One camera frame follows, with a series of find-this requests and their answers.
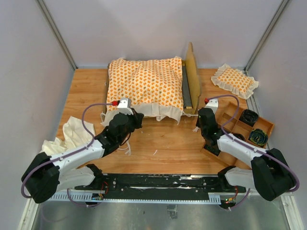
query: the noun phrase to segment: bed frame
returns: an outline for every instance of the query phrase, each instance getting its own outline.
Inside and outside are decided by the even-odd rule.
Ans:
[[[189,96],[191,106],[186,106],[184,112],[186,114],[195,114],[199,105],[200,96],[201,96],[201,81],[198,75],[197,62],[193,51],[193,44],[189,42],[188,51],[186,54],[186,59],[182,60],[182,67],[186,69],[188,86],[189,86]],[[106,88],[109,88],[109,75],[107,74]]]

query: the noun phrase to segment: wooden tabletop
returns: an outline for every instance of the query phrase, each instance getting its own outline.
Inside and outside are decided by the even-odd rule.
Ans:
[[[204,107],[206,97],[229,93],[212,84],[211,76],[215,72],[216,69],[199,69],[202,85],[200,108]],[[106,78],[106,69],[76,70],[57,137],[63,139],[62,126],[70,116],[81,118],[84,108],[88,105],[106,101]],[[229,101],[236,103],[234,98],[219,99],[216,117],[222,113]],[[240,106],[247,108],[246,101],[240,99]],[[85,115],[85,121],[94,124],[96,134],[104,128],[100,124],[102,110],[102,106],[92,107]],[[105,173],[216,174],[224,166],[208,158],[201,151],[204,139],[200,131],[192,131],[196,120],[196,117],[182,116],[177,125],[177,122],[170,118],[160,122],[155,118],[145,118],[143,128],[135,130],[130,137],[130,156],[125,155],[125,150],[117,150],[90,163],[94,163]]]

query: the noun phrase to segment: white wall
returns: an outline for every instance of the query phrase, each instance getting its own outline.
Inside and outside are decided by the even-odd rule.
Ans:
[[[21,176],[54,138],[73,72],[34,0],[2,1],[0,22],[0,228],[15,230]]]
[[[292,1],[250,70],[262,115],[276,126],[273,145],[298,174],[295,197],[307,227],[307,1]]]
[[[281,0],[45,0],[77,66],[185,57],[246,65]]]

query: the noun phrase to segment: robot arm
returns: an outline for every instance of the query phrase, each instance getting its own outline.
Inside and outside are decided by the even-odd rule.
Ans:
[[[295,179],[284,167],[258,153],[265,152],[288,166],[279,150],[258,148],[233,134],[225,134],[218,128],[214,112],[209,107],[200,109],[198,114],[196,126],[201,129],[206,144],[233,155],[251,168],[244,170],[229,166],[221,170],[218,176],[225,188],[238,185],[256,189],[264,199],[272,201],[295,186]]]
[[[44,152],[36,155],[22,176],[22,181],[24,181],[31,171],[39,168],[25,183],[25,187],[36,203],[48,200],[57,191],[79,185],[90,185],[96,177],[101,175],[101,171],[94,165],[76,168],[114,152],[135,129],[142,127],[144,115],[130,108],[130,99],[121,99],[118,109],[119,114],[116,114],[109,126],[106,126],[94,138],[90,146],[88,146],[89,143],[86,143],[53,156],[47,156]]]

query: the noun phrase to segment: wooden headboard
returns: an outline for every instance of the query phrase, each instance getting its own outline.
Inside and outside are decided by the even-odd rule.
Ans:
[[[201,96],[201,81],[198,75],[197,62],[193,52],[193,44],[189,42],[186,60],[184,61],[187,70],[189,91],[191,96],[192,108],[184,109],[186,114],[195,114],[198,109]]]

